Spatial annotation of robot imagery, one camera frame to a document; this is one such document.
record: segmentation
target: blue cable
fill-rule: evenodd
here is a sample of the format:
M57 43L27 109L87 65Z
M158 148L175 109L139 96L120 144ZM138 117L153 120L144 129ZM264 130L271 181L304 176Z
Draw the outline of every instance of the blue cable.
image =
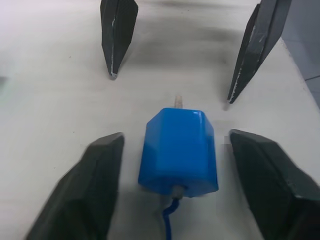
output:
M179 207L179 199L175 198L175 199L173 199L171 205L169 207L167 207L165 210L163 210L163 212L162 212L164 226L165 226L165 239L166 240L172 239L169 215L174 213L178 207Z

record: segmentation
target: blue wire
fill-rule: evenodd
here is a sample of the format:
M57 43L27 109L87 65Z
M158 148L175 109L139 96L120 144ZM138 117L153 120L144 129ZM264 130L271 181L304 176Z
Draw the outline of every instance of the blue wire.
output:
M163 210L163 212L162 212L164 226L165 226L165 239L166 240L172 239L169 215L174 213L178 207L179 207L179 199L175 198L175 199L173 199L171 205L169 207L167 207L165 210Z

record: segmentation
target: white floor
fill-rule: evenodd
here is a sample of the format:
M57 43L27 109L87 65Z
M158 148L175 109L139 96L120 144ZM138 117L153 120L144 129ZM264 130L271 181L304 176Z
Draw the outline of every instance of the white floor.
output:
M319 0L292 0L282 38L320 107L319 9Z

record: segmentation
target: white table surface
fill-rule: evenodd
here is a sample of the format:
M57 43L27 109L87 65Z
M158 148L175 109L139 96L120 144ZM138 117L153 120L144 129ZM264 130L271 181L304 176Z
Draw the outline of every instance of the white table surface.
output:
M175 240L257 240L225 148L230 129L263 135L320 183L320 114L278 42L224 110L256 0L138 0L128 55L109 80L99 0L0 1L0 239L23 239L61 176L99 137L124 132L110 240L162 239L159 196L138 174L146 123L176 94L215 129L220 190L183 199Z

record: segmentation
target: blue hexagonal block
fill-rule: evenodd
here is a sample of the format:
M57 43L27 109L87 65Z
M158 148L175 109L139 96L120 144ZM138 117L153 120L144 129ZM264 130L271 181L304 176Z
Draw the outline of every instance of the blue hexagonal block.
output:
M164 108L147 123L138 182L163 195L183 186L186 197L219 189L214 129L202 111Z

